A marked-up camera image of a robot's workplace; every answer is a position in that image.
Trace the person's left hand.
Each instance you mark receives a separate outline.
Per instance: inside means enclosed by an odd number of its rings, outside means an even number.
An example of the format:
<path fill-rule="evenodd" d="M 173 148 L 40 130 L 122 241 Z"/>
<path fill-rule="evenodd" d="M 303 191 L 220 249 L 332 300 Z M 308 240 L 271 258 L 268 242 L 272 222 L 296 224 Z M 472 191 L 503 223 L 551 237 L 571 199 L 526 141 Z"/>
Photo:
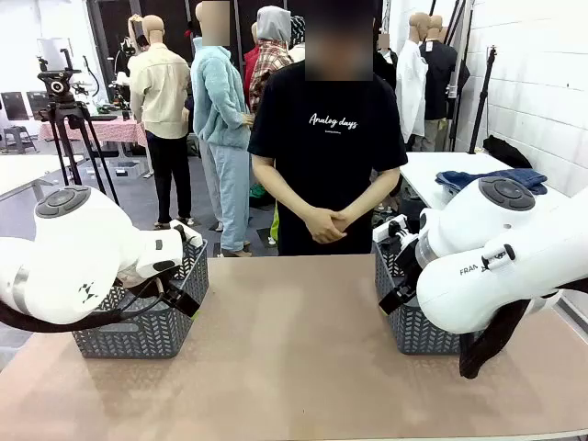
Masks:
<path fill-rule="evenodd" d="M 332 221 L 339 232 L 345 232 L 355 221 L 364 215 L 364 212 L 349 205 L 345 209 L 335 212 Z"/>

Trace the person's right hand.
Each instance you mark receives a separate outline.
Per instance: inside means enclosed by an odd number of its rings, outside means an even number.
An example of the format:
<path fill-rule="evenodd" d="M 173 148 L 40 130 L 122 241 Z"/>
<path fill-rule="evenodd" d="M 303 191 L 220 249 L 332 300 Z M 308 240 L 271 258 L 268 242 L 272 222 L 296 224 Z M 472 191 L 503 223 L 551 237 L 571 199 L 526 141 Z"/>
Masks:
<path fill-rule="evenodd" d="M 346 236 L 349 225 L 343 212 L 310 207 L 304 216 L 304 223 L 316 243 L 334 243 Z"/>

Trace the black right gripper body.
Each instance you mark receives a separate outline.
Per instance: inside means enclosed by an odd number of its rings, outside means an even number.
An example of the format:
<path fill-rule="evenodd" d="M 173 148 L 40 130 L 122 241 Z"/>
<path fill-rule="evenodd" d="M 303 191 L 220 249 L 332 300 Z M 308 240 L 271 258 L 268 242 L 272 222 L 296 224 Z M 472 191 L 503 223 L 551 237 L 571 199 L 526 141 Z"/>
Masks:
<path fill-rule="evenodd" d="M 416 259 L 415 247 L 407 246 L 395 258 L 394 263 L 401 270 L 401 281 L 396 285 L 400 301 L 410 301 L 415 296 L 416 284 L 420 276 L 420 265 Z"/>

